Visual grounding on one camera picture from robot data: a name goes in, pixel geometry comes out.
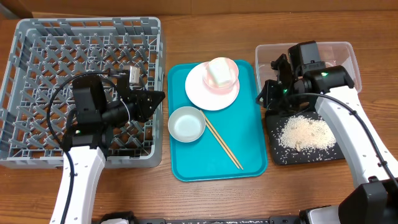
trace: plastic crate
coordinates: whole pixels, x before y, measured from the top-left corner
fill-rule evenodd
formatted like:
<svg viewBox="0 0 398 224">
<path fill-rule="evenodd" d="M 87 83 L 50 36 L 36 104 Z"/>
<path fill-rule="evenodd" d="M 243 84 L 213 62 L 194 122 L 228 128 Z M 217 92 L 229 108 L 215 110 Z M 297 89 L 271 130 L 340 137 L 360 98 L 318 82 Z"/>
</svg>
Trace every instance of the plastic crate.
<svg viewBox="0 0 398 224">
<path fill-rule="evenodd" d="M 265 44 L 256 47 L 256 81 L 257 92 L 260 93 L 267 80 L 276 80 L 277 71 L 271 69 L 271 61 L 286 54 L 290 47 L 297 43 Z M 362 90 L 361 74 L 354 54 L 353 46 L 349 42 L 317 42 L 321 60 L 326 67 L 342 65 L 354 80 L 358 92 Z"/>
<path fill-rule="evenodd" d="M 141 69 L 148 90 L 162 90 L 165 40 L 158 18 L 21 20 L 0 92 L 0 165 L 25 169 L 62 166 L 62 150 L 45 121 L 52 93 L 77 73 L 127 64 Z M 71 87 L 58 94 L 52 107 L 52 126 L 60 134 L 75 107 Z M 105 92 L 108 100 L 115 99 L 110 86 Z M 105 167 L 159 165 L 162 129 L 162 105 L 148 122 L 131 121 L 116 129 Z"/>
</svg>

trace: dish rack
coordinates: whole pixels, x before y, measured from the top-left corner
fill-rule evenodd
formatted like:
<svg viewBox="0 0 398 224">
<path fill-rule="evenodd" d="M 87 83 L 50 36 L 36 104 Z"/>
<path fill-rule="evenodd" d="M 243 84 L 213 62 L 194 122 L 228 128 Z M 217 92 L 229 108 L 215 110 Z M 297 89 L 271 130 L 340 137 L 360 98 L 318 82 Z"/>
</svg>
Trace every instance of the dish rack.
<svg viewBox="0 0 398 224">
<path fill-rule="evenodd" d="M 52 93 L 67 78 L 86 71 L 134 65 L 148 90 L 162 90 L 165 39 L 156 17 L 23 19 L 14 34 L 0 91 L 0 165 L 49 169 L 63 166 L 45 113 Z M 104 86 L 108 101 L 116 90 Z M 52 106 L 52 126 L 65 132 L 75 107 L 72 85 Z M 146 123 L 114 130 L 106 168 L 155 167 L 162 159 L 162 104 Z"/>
</svg>

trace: wooden tabletop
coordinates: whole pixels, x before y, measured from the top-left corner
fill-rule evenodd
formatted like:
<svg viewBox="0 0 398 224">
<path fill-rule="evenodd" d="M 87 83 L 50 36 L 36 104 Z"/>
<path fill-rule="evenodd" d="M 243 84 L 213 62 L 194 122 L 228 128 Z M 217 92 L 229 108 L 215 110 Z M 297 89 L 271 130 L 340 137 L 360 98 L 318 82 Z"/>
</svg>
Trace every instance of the wooden tabletop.
<svg viewBox="0 0 398 224">
<path fill-rule="evenodd" d="M 313 12 L 160 17 L 167 70 L 225 56 L 254 65 L 260 44 L 348 41 L 358 60 L 363 107 L 398 158 L 398 12 Z M 2 21 L 0 71 L 5 70 L 17 21 Z M 167 79 L 164 82 L 167 91 Z M 337 205 L 353 190 L 345 161 L 269 166 L 260 177 L 184 183 L 170 168 L 167 99 L 162 163 L 151 169 L 107 169 L 99 180 L 93 218 L 132 210 L 141 218 L 262 218 Z M 0 222 L 48 223 L 60 170 L 0 167 Z"/>
</svg>

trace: white plate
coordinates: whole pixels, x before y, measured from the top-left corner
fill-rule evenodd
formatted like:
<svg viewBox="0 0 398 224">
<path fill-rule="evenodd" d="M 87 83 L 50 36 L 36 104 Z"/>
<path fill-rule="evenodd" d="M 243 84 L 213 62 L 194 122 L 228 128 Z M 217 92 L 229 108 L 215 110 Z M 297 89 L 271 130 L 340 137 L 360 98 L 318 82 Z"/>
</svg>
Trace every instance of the white plate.
<svg viewBox="0 0 398 224">
<path fill-rule="evenodd" d="M 185 91 L 189 100 L 199 108 L 209 111 L 224 109 L 231 105 L 238 96 L 239 80 L 227 93 L 213 92 L 203 81 L 203 76 L 207 72 L 207 64 L 208 62 L 203 62 L 191 70 L 185 80 Z"/>
<path fill-rule="evenodd" d="M 206 121 L 202 113 L 191 106 L 175 110 L 169 118 L 169 133 L 180 142 L 193 142 L 205 131 Z"/>
</svg>

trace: chopstick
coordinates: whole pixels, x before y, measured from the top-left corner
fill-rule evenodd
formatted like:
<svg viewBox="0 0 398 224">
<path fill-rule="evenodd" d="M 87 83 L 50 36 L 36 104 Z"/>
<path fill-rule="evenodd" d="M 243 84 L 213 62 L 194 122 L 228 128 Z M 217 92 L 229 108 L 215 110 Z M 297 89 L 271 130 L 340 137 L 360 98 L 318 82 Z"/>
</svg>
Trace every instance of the chopstick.
<svg viewBox="0 0 398 224">
<path fill-rule="evenodd" d="M 210 132 L 214 135 L 218 143 L 221 145 L 221 147 L 224 149 L 225 153 L 229 156 L 229 158 L 232 160 L 232 162 L 235 164 L 236 168 L 238 169 L 243 169 L 243 166 L 241 163 L 238 161 L 238 159 L 235 157 L 235 155 L 232 153 L 231 149 L 227 146 L 227 144 L 224 142 L 224 140 L 221 138 L 221 136 L 218 134 L 217 130 L 213 127 L 213 125 L 210 123 L 210 121 L 207 119 L 206 115 L 202 110 L 200 110 L 202 113 L 203 117 L 205 117 L 206 120 L 206 126 L 210 130 Z"/>
</svg>

